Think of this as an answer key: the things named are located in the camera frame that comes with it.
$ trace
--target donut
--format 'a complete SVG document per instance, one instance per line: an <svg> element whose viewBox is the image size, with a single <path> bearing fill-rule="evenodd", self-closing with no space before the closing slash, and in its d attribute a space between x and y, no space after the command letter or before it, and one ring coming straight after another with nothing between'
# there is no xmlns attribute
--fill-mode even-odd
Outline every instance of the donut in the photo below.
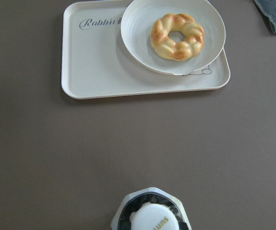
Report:
<svg viewBox="0 0 276 230"><path fill-rule="evenodd" d="M186 39L175 42L168 37L172 31L183 33ZM152 47L160 57L185 61L200 53L204 45L204 29L187 14L168 13L154 23L150 38Z"/></svg>

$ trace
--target tray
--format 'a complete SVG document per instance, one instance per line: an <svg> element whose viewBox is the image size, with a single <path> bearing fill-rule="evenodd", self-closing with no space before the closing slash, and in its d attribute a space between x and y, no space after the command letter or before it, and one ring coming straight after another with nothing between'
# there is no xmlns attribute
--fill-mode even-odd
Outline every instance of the tray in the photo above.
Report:
<svg viewBox="0 0 276 230"><path fill-rule="evenodd" d="M120 35L123 13L132 0L77 2L63 16L61 85L75 99L214 90L230 71L224 50L187 76L153 72L128 52Z"/></svg>

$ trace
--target table surface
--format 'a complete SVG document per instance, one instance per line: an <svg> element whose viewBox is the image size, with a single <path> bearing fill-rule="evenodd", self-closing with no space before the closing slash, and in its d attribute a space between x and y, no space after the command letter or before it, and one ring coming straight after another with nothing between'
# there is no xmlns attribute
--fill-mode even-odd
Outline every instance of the table surface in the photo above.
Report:
<svg viewBox="0 0 276 230"><path fill-rule="evenodd" d="M61 88L73 0L0 0L0 230L103 230L155 186L194 230L276 230L276 34L252 0L211 0L221 89L76 100Z"/></svg>

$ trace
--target donut hole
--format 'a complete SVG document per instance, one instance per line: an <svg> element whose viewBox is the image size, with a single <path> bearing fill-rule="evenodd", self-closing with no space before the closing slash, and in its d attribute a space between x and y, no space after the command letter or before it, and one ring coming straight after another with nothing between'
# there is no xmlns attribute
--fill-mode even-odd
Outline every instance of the donut hole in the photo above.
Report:
<svg viewBox="0 0 276 230"><path fill-rule="evenodd" d="M171 31L168 37L174 40L174 42L182 42L186 39L186 36L180 31Z"/></svg>

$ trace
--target tray rim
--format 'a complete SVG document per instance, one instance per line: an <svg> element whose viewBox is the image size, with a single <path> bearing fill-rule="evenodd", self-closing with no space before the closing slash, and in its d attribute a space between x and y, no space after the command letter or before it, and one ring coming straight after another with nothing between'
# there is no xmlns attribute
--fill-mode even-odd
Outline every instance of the tray rim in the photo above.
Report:
<svg viewBox="0 0 276 230"><path fill-rule="evenodd" d="M190 92L190 91L205 91L205 90L216 90L219 88L222 88L223 86L225 86L229 80L230 80L230 69L229 69L229 65L228 65L228 61L227 61L227 57L226 57L226 53L224 48L222 49L221 53L218 55L218 57L215 59L217 60L218 58L222 58L223 59L223 65L224 65L224 69L226 72L227 71L227 75L225 77L225 81L221 84L221 85L217 85L217 86L210 86L210 87L202 87L202 88L191 88L191 89L181 89L181 90L176 90L176 89L171 89L171 90L155 90L155 91L139 91L139 92L127 92L127 93L113 93L113 94L104 94L104 95L93 95L93 96L79 96L76 95L74 92L72 92L72 90L70 89L69 86L69 65L66 65L66 63L69 63L69 59L70 59L70 55L66 55L66 54L70 54L70 46L66 47L66 45L69 43L70 40L70 33L65 33L67 27L69 27L69 21L66 20L67 17L67 12L69 11L70 8L74 7L74 6L78 6L78 5L92 5L92 4L104 4L105 2L131 2L132 0L91 0L91 1L79 1L79 2L75 2L72 3L71 5L69 5L64 13L63 13L63 31L62 31L62 64L61 64L61 87L63 89L63 91L70 96L71 98L74 99L78 99L78 100L84 100L84 99L94 99L94 98L108 98L108 97L121 97L121 96L131 96L131 95L145 95L145 94L158 94L158 93L171 93L171 92Z"/></svg>

